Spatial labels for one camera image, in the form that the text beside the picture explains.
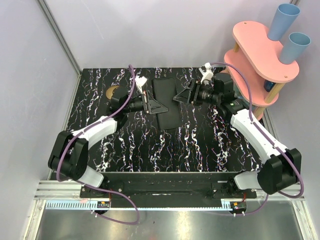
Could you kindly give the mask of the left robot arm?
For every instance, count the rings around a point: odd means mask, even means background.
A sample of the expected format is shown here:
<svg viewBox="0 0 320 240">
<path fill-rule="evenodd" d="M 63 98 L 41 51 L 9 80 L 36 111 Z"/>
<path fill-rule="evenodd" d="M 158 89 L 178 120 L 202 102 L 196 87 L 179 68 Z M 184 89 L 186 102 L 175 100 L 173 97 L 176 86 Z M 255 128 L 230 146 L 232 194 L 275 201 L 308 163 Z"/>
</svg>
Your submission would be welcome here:
<svg viewBox="0 0 320 240">
<path fill-rule="evenodd" d="M 108 193 L 104 176 L 88 166 L 89 149 L 103 138 L 119 131 L 128 120 L 128 113 L 143 111 L 157 115 L 167 113 L 173 96 L 154 90 L 152 94 L 142 89 L 133 97 L 119 85 L 106 90 L 107 115 L 94 123 L 74 132 L 61 131 L 55 141 L 48 160 L 50 169 L 56 171 L 56 178 L 63 177 L 91 185 L 90 192 L 97 198 Z"/>
</svg>

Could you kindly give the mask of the black zip tool case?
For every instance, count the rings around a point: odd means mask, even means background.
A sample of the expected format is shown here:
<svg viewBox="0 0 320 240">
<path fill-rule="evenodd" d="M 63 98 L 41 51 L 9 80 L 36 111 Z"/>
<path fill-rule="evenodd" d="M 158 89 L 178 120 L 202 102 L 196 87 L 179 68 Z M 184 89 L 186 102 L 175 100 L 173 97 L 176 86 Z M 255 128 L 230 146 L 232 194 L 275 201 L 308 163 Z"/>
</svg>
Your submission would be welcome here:
<svg viewBox="0 0 320 240">
<path fill-rule="evenodd" d="M 178 94 L 176 79 L 172 77 L 155 78 L 151 83 L 153 97 L 168 109 L 167 112 L 156 114 L 158 129 L 162 131 L 179 128 L 182 125 L 180 104 L 173 100 Z"/>
</svg>

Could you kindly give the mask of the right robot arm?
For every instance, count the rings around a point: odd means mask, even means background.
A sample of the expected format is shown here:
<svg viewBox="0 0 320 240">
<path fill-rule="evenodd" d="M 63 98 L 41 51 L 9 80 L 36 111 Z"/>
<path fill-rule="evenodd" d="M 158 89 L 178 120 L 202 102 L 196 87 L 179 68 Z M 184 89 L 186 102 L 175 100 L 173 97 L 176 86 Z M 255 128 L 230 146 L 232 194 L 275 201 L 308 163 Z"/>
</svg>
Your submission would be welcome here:
<svg viewBox="0 0 320 240">
<path fill-rule="evenodd" d="M 218 73 L 212 79 L 213 85 L 208 80 L 192 80 L 173 100 L 197 106 L 215 105 L 223 119 L 229 121 L 258 153 L 262 168 L 243 171 L 229 180 L 228 195 L 236 199 L 248 189 L 262 190 L 268 195 L 282 194 L 284 189 L 298 183 L 301 153 L 275 139 L 252 115 L 249 106 L 235 97 L 234 82 L 229 74 Z"/>
</svg>

